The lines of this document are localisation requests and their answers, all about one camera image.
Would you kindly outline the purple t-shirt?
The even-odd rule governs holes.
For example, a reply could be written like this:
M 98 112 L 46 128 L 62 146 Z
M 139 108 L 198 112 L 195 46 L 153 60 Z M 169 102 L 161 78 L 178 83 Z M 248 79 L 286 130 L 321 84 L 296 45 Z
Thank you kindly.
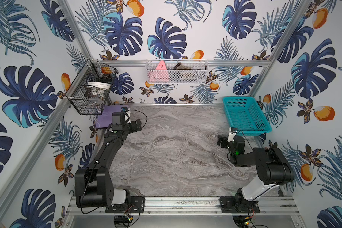
M 95 127 L 98 129 L 107 128 L 112 123 L 112 115 L 116 112 L 121 112 L 122 108 L 129 108 L 127 105 L 108 105 L 104 107 L 104 110 L 101 115 L 98 116 L 95 121 Z

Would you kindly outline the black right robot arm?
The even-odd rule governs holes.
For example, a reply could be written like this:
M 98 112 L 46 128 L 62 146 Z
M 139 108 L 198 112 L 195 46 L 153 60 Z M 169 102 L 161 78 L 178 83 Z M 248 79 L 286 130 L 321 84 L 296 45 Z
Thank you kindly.
M 235 167 L 255 166 L 257 171 L 257 176 L 237 191 L 235 198 L 238 205 L 252 204 L 271 189 L 295 179 L 293 169 L 280 149 L 255 147 L 245 153 L 245 142 L 245 138 L 238 135 L 219 135 L 217 140 L 218 146 L 228 150 L 227 159 Z

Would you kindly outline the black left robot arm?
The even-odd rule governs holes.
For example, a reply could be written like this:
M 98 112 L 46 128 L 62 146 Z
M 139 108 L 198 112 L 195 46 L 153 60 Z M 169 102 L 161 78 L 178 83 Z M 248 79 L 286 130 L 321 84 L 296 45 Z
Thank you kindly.
M 128 135 L 141 130 L 142 122 L 139 119 L 108 127 L 103 145 L 95 158 L 75 174 L 75 197 L 78 208 L 109 207 L 125 203 L 126 191 L 114 188 L 109 170 Z

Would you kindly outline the teal plastic basket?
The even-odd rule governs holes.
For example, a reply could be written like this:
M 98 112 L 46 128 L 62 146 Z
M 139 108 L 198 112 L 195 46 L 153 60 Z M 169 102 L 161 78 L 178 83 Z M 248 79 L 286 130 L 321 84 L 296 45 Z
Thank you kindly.
M 239 136 L 270 133 L 272 127 L 253 97 L 236 96 L 222 99 L 227 121 Z

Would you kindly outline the white bowl in basket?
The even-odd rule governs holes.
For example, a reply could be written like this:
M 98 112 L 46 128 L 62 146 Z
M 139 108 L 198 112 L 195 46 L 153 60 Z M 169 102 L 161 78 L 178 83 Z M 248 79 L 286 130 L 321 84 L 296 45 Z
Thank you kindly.
M 110 89 L 110 84 L 108 83 L 102 83 L 102 82 L 88 82 L 87 83 L 87 86 L 90 88 L 90 89 L 98 89 L 98 90 L 109 90 Z

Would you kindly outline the pink triangular item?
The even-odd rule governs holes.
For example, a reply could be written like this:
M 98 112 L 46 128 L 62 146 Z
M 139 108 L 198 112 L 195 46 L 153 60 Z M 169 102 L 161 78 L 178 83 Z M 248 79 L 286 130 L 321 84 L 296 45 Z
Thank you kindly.
M 168 73 L 164 60 L 157 63 L 157 66 L 148 70 L 148 83 L 158 84 L 162 82 L 169 82 L 170 75 Z

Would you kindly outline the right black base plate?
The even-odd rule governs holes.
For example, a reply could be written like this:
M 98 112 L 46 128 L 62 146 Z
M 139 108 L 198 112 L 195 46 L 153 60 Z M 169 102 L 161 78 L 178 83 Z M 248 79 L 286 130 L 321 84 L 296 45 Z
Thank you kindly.
M 219 203 L 222 213 L 260 213 L 258 201 L 248 201 L 238 197 L 220 197 Z

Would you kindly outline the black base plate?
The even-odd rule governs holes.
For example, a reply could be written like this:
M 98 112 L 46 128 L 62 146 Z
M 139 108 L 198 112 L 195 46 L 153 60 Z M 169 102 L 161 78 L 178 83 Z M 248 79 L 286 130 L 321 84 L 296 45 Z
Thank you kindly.
M 105 213 L 113 213 L 113 214 L 133 214 L 144 213 L 144 206 L 145 206 L 145 197 L 139 196 L 131 196 L 126 198 L 125 203 L 123 204 L 115 204 L 107 207 L 105 209 Z
M 248 201 L 238 197 L 220 197 L 219 203 L 222 213 L 260 213 L 258 201 Z

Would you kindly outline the aluminium frame bar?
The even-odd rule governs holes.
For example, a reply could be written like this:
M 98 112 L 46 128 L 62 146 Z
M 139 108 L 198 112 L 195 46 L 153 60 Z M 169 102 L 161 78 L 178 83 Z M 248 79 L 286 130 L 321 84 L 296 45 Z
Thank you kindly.
M 145 59 L 145 60 L 93 60 L 109 64 L 114 67 L 144 67 L 151 62 L 160 62 L 160 59 Z M 252 67 L 268 67 L 271 61 L 268 60 L 209 60 L 209 59 L 164 59 L 164 62 L 170 63 L 207 63 L 209 67 L 233 67 L 233 66 L 252 66 Z

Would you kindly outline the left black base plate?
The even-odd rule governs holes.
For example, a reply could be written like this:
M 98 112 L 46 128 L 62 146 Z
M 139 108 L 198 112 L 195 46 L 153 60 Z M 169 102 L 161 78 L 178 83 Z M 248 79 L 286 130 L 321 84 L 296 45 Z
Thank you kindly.
M 133 214 L 144 213 L 144 206 L 145 206 L 145 197 L 139 196 L 131 196 L 126 198 L 125 203 L 123 204 L 115 204 L 107 207 L 105 209 L 105 213 L 113 213 L 113 214 Z

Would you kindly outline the aluminium front rail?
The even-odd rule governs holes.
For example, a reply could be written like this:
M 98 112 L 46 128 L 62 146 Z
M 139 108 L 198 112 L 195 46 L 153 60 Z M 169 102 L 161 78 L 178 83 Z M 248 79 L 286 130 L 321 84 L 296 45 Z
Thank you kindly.
M 261 197 L 260 213 L 222 213 L 220 197 L 145 197 L 145 216 L 298 216 L 292 197 Z

